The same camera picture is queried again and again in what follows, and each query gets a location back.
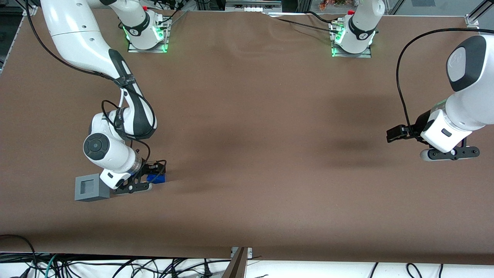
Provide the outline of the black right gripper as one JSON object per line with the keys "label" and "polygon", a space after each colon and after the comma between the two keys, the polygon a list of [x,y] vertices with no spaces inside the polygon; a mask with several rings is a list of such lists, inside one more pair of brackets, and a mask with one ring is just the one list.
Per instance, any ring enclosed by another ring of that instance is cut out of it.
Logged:
{"label": "black right gripper", "polygon": [[147,162],[142,159],[141,166],[137,172],[131,176],[131,181],[126,181],[113,190],[114,194],[132,194],[136,192],[146,192],[153,188],[152,183],[142,182],[143,176],[149,182],[155,177],[155,162]]}

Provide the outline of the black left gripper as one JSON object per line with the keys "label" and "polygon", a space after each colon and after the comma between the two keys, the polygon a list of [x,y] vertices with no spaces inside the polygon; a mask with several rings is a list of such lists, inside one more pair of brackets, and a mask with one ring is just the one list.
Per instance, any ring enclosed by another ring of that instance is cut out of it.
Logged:
{"label": "black left gripper", "polygon": [[[413,137],[423,143],[429,144],[422,136],[421,133],[428,128],[428,122],[430,117],[430,111],[422,113],[416,119],[413,125]],[[463,159],[471,159],[478,157],[480,150],[477,147],[456,147],[448,153],[442,153],[436,148],[425,149],[420,153],[420,158],[424,161],[457,161]]]}

